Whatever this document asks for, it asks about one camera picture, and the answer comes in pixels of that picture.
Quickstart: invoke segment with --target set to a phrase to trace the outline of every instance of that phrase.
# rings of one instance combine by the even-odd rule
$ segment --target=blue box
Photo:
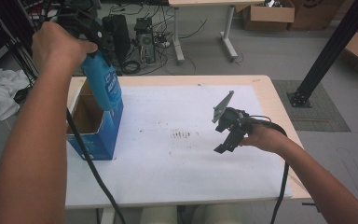
[[[121,101],[117,111],[102,111],[92,95],[89,83],[86,81],[83,85],[76,99],[72,117],[87,151],[94,161],[112,160],[123,107]],[[66,133],[68,142],[85,160],[70,127],[67,128]]]

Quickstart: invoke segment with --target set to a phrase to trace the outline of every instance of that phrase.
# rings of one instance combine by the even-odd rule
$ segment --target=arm
[[[66,98],[74,70],[97,49],[52,22],[33,39],[40,74],[0,161],[0,223],[64,222]]]
[[[303,148],[283,134],[260,125],[242,146],[274,152],[286,160],[328,223],[358,223],[358,200]]]

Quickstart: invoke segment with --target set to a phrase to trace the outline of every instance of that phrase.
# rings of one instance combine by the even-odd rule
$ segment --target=gray floor
[[[104,5],[100,15],[106,15]],[[136,7],[128,12],[137,11]],[[208,19],[196,35],[181,40],[186,61],[178,67],[168,50],[165,69],[149,75],[268,75],[272,79],[302,80],[337,26],[334,22],[326,31],[319,32],[249,32],[241,28],[241,21],[232,22],[230,39],[240,57],[230,63],[223,49],[219,31],[224,29],[227,7],[192,7],[180,11],[180,33],[191,34]],[[158,22],[158,13],[154,22]],[[127,17],[133,23],[137,16]],[[18,69],[10,57],[0,62],[5,69]],[[151,71],[156,66],[146,67]],[[336,61],[322,81],[324,88],[351,129],[350,133],[298,132],[304,148],[318,162],[335,175],[358,198],[358,74],[345,63]],[[0,154],[16,117],[0,121]],[[276,223],[325,223],[315,207],[302,206],[303,201],[282,203]],[[243,215],[249,223],[268,223],[274,202],[245,203]],[[123,209],[128,223],[139,222],[140,208]],[[194,206],[189,206],[184,218],[191,219]],[[69,210],[66,223],[95,223],[94,210]]]

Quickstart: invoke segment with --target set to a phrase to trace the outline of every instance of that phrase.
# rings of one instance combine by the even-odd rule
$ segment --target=table
[[[240,4],[256,4],[262,3],[264,1],[260,0],[170,0],[170,6],[174,8],[174,30],[173,30],[173,46],[176,53],[177,63],[180,65],[185,57],[182,52],[182,47],[179,42],[179,7],[201,7],[201,6],[213,6],[213,5],[229,5],[227,11],[227,23],[224,32],[220,32],[222,36],[222,41],[225,47],[228,50],[230,55],[230,61],[234,62],[238,58],[238,54],[232,46],[230,40],[228,39],[229,30],[231,27],[232,16],[234,14],[235,5]]]
[[[76,91],[84,83],[85,78],[83,77],[74,77],[71,82],[71,88],[68,94],[68,105],[70,105],[75,97]],[[281,100],[277,92],[275,91],[269,77],[266,76],[192,76],[192,77],[172,77],[172,76],[160,76],[160,77],[120,77],[120,85],[122,87],[178,87],[178,86],[197,86],[201,85],[219,85],[219,86],[234,86],[234,85],[248,85],[252,86],[255,95],[257,96],[258,102],[260,104],[261,110],[264,115],[270,117],[274,122],[280,124],[287,132],[288,136],[294,140],[296,143],[301,145],[301,142],[296,134],[296,131],[288,118]],[[111,161],[99,162],[99,169],[103,169],[105,166],[108,166]],[[76,172],[79,174],[89,173],[89,168],[87,164],[80,160],[78,155],[74,150],[68,150],[68,186],[73,185],[74,178],[71,176],[71,172]],[[299,181],[298,177],[293,171],[289,172],[288,177],[288,186],[290,186],[293,197],[292,199],[304,199],[310,198],[309,194]],[[81,192],[83,194],[88,194],[86,190]],[[162,202],[153,202],[153,204],[167,204]],[[138,200],[136,203],[127,203],[120,204],[125,206],[143,206],[150,205],[150,203],[140,203]],[[109,203],[94,203],[94,204],[67,204],[67,208],[79,208],[79,207],[108,207]]]

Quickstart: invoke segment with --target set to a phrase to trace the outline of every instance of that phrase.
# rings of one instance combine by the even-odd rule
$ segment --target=black pole
[[[307,103],[312,92],[357,31],[358,0],[355,0],[296,92],[288,93],[293,107],[301,107]]]

